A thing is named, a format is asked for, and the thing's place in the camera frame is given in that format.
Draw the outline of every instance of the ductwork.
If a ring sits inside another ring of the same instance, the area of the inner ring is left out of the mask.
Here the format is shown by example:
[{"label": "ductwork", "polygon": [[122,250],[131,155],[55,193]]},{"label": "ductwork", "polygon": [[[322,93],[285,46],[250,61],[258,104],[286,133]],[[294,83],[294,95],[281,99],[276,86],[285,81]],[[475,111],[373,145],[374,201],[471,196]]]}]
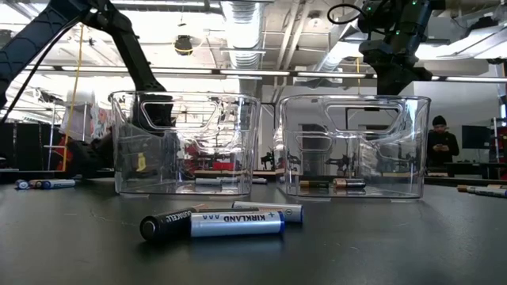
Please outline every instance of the ductwork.
[{"label": "ductwork", "polygon": [[[255,50],[261,42],[261,24],[264,4],[257,2],[222,2],[227,20],[227,46],[232,49]],[[251,51],[230,51],[231,65],[235,69],[259,68],[261,54]],[[255,95],[257,83],[240,80],[240,92]]]}]

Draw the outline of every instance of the clear plastic bin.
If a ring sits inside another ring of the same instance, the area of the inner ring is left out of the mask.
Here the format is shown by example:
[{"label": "clear plastic bin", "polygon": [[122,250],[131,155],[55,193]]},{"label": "clear plastic bin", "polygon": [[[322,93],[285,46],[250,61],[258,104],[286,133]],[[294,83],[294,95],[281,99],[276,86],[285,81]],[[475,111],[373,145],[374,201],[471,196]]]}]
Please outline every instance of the clear plastic bin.
[{"label": "clear plastic bin", "polygon": [[260,106],[238,94],[114,93],[116,191],[250,194]]},{"label": "clear plastic bin", "polygon": [[292,196],[422,197],[429,105],[424,97],[283,99],[274,135],[279,188]]}]

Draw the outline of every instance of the black table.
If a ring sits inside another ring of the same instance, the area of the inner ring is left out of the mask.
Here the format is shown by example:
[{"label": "black table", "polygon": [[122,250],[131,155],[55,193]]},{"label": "black table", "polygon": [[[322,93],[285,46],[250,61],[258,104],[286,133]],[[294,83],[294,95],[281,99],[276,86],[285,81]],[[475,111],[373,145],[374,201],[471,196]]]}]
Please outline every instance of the black table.
[{"label": "black table", "polygon": [[[273,186],[254,201],[283,203]],[[206,202],[116,196],[112,183],[48,192],[0,186],[0,284],[506,284],[507,199],[426,186],[419,202],[305,201],[284,237],[154,247],[138,222]]]}]

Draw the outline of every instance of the battery label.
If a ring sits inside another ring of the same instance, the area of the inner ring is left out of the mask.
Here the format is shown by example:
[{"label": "battery label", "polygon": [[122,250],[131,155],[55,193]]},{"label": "battery label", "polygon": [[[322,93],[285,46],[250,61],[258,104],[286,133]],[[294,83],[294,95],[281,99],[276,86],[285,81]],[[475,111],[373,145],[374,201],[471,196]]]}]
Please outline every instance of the battery label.
[{"label": "battery label", "polygon": [[182,213],[168,215],[168,216],[166,216],[166,220],[167,220],[167,222],[175,222],[180,219],[186,219],[186,218],[190,217],[191,215],[192,215],[191,211],[185,211]]},{"label": "battery label", "polygon": [[[236,209],[242,209],[242,206],[235,206],[234,208]],[[275,208],[275,207],[272,207],[272,208],[269,208],[269,207],[259,207],[258,208],[259,211],[262,211],[262,212],[265,212],[265,211],[281,211],[283,212],[285,215],[292,215],[292,209],[282,209],[282,208]]]},{"label": "battery label", "polygon": [[252,222],[252,221],[265,221],[265,220],[266,220],[266,216],[264,216],[264,215],[240,215],[240,216],[225,216],[225,217],[223,217],[224,222]]}]

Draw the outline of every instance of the silver battery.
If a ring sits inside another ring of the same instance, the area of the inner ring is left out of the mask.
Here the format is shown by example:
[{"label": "silver battery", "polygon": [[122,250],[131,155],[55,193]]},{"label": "silver battery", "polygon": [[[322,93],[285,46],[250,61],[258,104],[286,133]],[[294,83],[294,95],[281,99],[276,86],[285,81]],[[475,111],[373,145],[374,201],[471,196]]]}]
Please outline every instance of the silver battery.
[{"label": "silver battery", "polygon": [[286,222],[303,222],[303,205],[236,201],[232,203],[232,207],[235,209],[252,207],[258,208],[259,211],[281,211],[284,213]]},{"label": "silver battery", "polygon": [[279,211],[192,213],[193,238],[242,234],[282,234],[284,215]]}]

